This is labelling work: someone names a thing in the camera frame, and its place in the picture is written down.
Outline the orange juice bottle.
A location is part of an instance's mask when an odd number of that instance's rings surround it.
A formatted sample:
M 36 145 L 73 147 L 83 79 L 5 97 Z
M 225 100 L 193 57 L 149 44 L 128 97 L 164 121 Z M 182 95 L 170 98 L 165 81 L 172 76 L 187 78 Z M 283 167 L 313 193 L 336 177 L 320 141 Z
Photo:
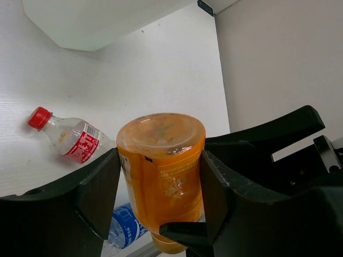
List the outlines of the orange juice bottle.
M 197 222 L 204 208 L 199 158 L 206 131 L 196 118 L 159 113 L 124 125 L 116 144 L 130 203 L 157 249 L 179 254 L 186 247 L 162 236 L 170 222 Z

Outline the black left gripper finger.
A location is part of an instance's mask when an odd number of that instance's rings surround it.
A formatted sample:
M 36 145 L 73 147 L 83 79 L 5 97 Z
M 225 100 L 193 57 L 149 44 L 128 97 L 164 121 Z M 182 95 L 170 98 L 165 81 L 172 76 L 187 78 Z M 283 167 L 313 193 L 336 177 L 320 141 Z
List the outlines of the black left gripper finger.
M 114 148 L 51 183 L 2 197 L 1 256 L 100 256 L 120 170 Z

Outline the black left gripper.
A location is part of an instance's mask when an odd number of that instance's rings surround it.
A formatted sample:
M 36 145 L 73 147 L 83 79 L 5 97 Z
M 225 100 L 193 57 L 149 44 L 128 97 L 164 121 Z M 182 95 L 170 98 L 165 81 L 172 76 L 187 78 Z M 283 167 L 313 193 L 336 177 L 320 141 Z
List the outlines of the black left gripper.
M 200 156 L 204 222 L 160 234 L 187 256 L 342 256 L 342 164 L 328 137 L 275 161 L 322 129 L 306 105 L 278 119 L 207 138 Z

